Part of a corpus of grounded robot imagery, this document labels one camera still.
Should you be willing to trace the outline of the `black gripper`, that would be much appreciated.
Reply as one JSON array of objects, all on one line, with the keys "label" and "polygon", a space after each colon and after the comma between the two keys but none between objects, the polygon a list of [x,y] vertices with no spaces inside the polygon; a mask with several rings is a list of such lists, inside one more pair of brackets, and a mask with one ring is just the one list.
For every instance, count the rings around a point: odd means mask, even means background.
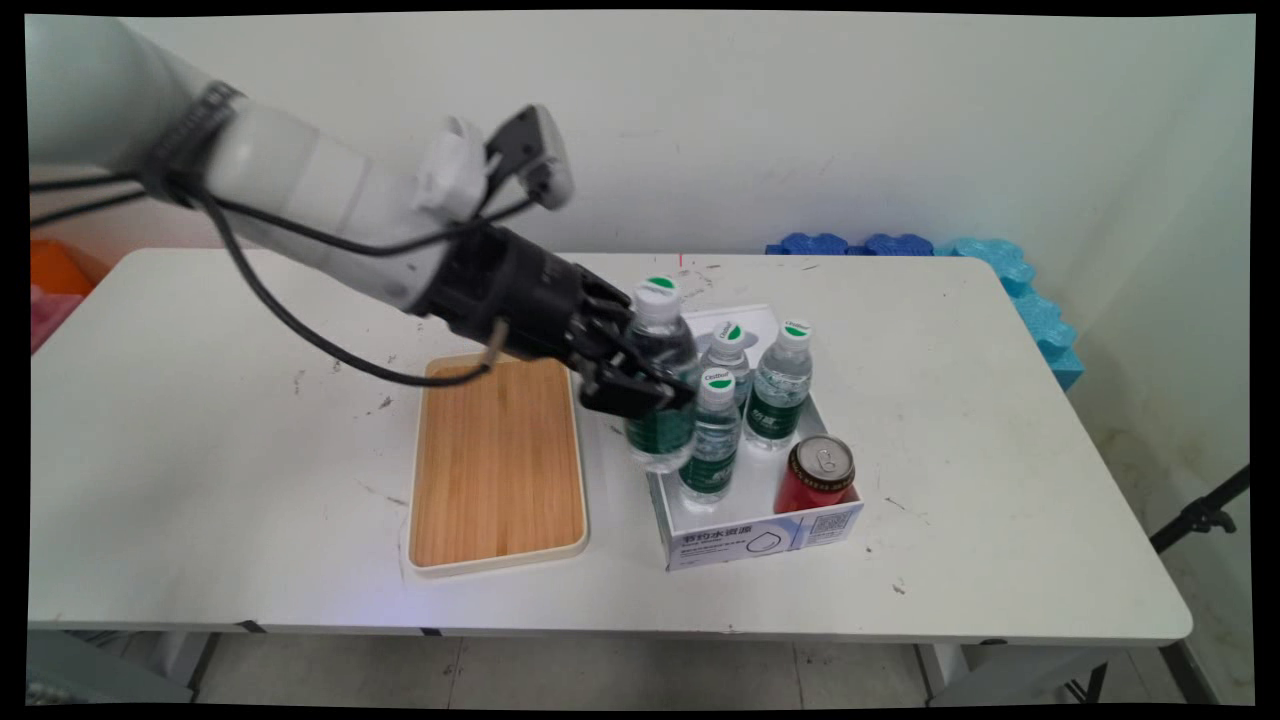
[{"label": "black gripper", "polygon": [[648,416],[695,401],[691,384],[623,336],[635,318],[625,292],[504,227],[484,225],[451,243],[413,311],[481,345],[503,322],[504,354],[577,370],[579,401],[589,410]]}]

